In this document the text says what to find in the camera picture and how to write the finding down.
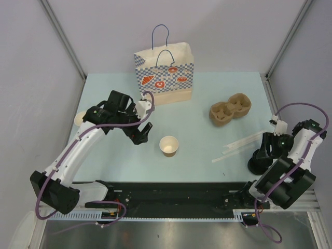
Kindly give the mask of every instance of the checkered pattern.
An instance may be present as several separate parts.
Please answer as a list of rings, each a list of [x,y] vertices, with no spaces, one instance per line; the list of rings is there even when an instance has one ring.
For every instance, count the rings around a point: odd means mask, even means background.
[[[152,93],[171,92],[181,89],[191,89],[193,81],[193,63],[175,66],[178,70],[171,74],[168,69],[172,66],[154,66],[150,68],[136,69],[136,78],[139,84],[140,92],[151,91]],[[154,75],[154,78],[147,84],[142,85],[144,76]],[[178,82],[177,79],[181,76],[187,77],[186,82]],[[156,88],[157,81],[164,81],[164,88]]]
[[[142,57],[137,56],[135,54],[134,54],[134,60],[135,60],[135,67],[142,66],[145,63],[145,60]]]

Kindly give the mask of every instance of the metal floor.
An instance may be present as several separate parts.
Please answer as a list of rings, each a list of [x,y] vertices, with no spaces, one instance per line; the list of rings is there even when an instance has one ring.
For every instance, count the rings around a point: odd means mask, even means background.
[[[261,217],[265,224],[272,225],[282,234],[281,244],[269,241],[261,228],[245,229],[240,223],[119,222],[104,229],[87,225],[51,235],[79,222],[50,220],[40,248],[317,248],[306,212],[263,213]]]

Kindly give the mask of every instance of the metal frame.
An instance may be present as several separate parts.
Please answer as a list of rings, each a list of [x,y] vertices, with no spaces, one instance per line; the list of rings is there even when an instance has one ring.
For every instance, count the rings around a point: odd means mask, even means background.
[[[274,60],[269,68],[269,70],[266,73],[266,77],[269,79],[271,78],[271,75],[274,72],[274,69],[276,68],[276,66],[278,65],[279,61],[281,60],[282,55],[285,53],[288,45],[291,43],[291,41],[293,40],[296,31],[299,29],[304,17],[307,15],[308,10],[310,9],[310,7],[312,6],[314,0],[306,0],[305,3],[302,5],[302,8],[299,12],[299,14],[297,15],[292,27],[290,28],[284,42],[282,43],[278,53],[276,54],[276,56],[274,57]]]
[[[46,214],[49,214],[49,210],[50,208],[41,210],[40,214],[42,216],[45,216]],[[35,229],[33,230],[32,238],[30,241],[29,249],[39,249],[44,235],[46,222],[46,220],[37,219]]]
[[[268,98],[268,102],[269,102],[269,105],[270,105],[271,112],[273,114],[275,114],[278,111],[279,108],[276,104],[276,100],[275,100],[274,94],[272,92],[270,81],[268,80],[266,75],[261,74],[260,77],[261,77],[261,81],[263,83],[265,94]]]
[[[83,70],[81,64],[79,63],[77,56],[74,52],[74,49],[73,49],[72,45],[70,44],[67,36],[65,35],[65,33],[61,27],[61,24],[59,23],[52,7],[50,6],[50,4],[48,3],[47,0],[38,0],[38,2],[41,4],[42,9],[44,10],[48,20],[50,21],[52,27],[54,28],[55,33],[58,35],[61,43],[63,44],[64,49],[66,50],[67,54],[70,57],[71,61],[73,62],[77,72],[81,76],[82,80],[85,82],[87,76],[85,75],[84,70]]]
[[[308,212],[308,217],[318,248],[331,248],[332,243],[327,233],[322,212]]]

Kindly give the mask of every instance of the paper shopping bag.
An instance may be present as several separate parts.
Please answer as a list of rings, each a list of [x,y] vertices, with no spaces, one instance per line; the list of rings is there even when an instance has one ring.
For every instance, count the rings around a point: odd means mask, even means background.
[[[168,35],[166,45],[154,47],[153,35],[164,26]],[[189,44],[168,44],[169,29],[160,24],[152,31],[152,48],[134,54],[136,78],[141,94],[151,91],[156,105],[191,99],[193,55]]]

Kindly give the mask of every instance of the red print on bag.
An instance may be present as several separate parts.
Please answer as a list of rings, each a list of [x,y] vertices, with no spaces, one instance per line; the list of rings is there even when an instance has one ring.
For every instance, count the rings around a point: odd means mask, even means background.
[[[180,76],[179,78],[177,78],[178,82],[186,82],[187,81],[187,77],[185,76]]]
[[[177,72],[177,67],[170,67],[169,69],[168,69],[168,72],[170,72],[171,74],[174,74],[174,73],[176,73]]]
[[[144,76],[142,80],[142,85],[149,83],[154,77],[154,75]]]
[[[164,88],[165,87],[165,81],[157,81],[155,83],[155,87],[158,89]]]

